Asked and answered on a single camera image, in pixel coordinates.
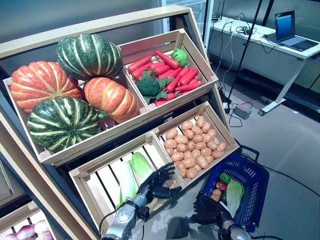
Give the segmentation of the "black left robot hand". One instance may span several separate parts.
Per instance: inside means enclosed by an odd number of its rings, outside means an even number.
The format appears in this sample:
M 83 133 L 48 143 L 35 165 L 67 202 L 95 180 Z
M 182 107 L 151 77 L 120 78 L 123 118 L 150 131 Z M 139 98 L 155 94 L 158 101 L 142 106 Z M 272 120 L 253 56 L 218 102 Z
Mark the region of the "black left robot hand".
M 145 195 L 148 203 L 154 198 L 170 199 L 175 197 L 182 191 L 182 187 L 169 188 L 164 186 L 164 183 L 172 178 L 175 169 L 174 164 L 171 162 L 154 171 L 140 185 L 137 194 Z

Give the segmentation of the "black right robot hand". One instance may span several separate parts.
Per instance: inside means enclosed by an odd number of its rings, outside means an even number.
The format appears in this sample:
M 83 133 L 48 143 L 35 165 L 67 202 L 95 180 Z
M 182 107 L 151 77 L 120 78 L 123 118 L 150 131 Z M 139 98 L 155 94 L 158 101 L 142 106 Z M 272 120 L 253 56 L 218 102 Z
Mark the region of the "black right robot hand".
M 205 194 L 199 194 L 193 203 L 195 214 L 190 219 L 193 223 L 210 225 L 217 222 L 222 224 L 232 220 L 230 212 L 223 205 Z

